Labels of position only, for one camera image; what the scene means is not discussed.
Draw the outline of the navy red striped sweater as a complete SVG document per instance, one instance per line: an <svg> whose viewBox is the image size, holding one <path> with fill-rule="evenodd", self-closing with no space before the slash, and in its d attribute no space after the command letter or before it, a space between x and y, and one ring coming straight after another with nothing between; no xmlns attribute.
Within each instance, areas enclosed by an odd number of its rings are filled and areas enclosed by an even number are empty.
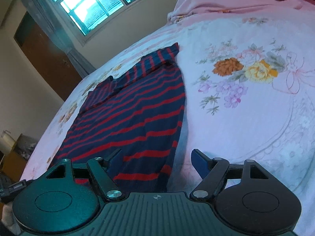
<svg viewBox="0 0 315 236"><path fill-rule="evenodd" d="M52 163L86 163L118 151L108 174L122 191L166 191L186 100L178 53L178 43L156 50L119 78L99 83L88 93Z"/></svg>

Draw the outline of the cluttered side table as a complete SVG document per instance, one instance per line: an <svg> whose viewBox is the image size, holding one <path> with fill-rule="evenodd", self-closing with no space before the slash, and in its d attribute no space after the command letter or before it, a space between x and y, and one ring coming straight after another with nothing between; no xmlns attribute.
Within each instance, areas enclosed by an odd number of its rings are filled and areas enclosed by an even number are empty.
<svg viewBox="0 0 315 236"><path fill-rule="evenodd" d="M15 140L11 132L1 133L1 191L20 180L38 141L20 134Z"/></svg>

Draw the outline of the floral bed sheet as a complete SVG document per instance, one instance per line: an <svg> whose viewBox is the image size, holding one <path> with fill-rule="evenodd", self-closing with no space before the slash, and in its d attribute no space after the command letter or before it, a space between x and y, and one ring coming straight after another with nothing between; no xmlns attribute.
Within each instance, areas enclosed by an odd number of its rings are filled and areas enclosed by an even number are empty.
<svg viewBox="0 0 315 236"><path fill-rule="evenodd" d="M190 155L240 164L253 159L293 191L302 204L295 228L314 235L314 12L282 9L201 14L167 23L82 80L33 152L22 178L54 165L88 93L119 78L143 56L179 45L176 63L185 110L167 189L191 191L199 176Z"/></svg>

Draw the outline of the brown wooden door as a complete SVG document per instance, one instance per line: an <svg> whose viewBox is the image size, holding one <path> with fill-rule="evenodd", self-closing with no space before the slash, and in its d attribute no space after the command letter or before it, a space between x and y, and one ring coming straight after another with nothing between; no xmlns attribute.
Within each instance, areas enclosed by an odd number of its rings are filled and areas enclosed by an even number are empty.
<svg viewBox="0 0 315 236"><path fill-rule="evenodd" d="M29 13L23 16L14 39L47 84L66 100L82 77Z"/></svg>

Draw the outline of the grey curtain left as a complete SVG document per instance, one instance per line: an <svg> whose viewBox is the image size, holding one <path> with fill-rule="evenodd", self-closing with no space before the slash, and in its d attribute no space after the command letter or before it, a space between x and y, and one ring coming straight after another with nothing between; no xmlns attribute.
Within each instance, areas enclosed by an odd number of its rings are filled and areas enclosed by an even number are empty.
<svg viewBox="0 0 315 236"><path fill-rule="evenodd" d="M46 0L21 1L27 12L49 37L52 43L66 54L73 67L82 78L95 71L92 64L75 48L73 42Z"/></svg>

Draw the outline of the pink blanket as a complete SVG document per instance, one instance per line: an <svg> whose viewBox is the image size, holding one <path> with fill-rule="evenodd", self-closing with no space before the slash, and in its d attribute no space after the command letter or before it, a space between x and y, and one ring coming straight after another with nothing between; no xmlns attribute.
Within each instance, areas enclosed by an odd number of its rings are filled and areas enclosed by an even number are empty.
<svg viewBox="0 0 315 236"><path fill-rule="evenodd" d="M282 9L314 12L314 0L177 0L175 8L167 16L168 23L201 14L246 14Z"/></svg>

